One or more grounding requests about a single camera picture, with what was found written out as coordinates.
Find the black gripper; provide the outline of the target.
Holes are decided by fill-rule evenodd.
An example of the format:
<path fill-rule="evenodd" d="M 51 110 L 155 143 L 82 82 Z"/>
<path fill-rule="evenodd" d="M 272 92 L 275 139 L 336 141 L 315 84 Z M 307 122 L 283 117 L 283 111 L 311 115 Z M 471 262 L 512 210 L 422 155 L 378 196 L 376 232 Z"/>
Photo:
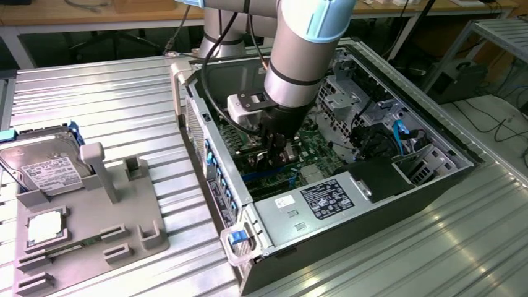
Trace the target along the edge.
<path fill-rule="evenodd" d="M 292 139 L 302 128 L 304 119 L 311 110 L 311 105 L 298 108 L 287 108 L 278 105 L 266 108 L 262 113 L 262 135 L 279 134 L 287 139 Z"/>

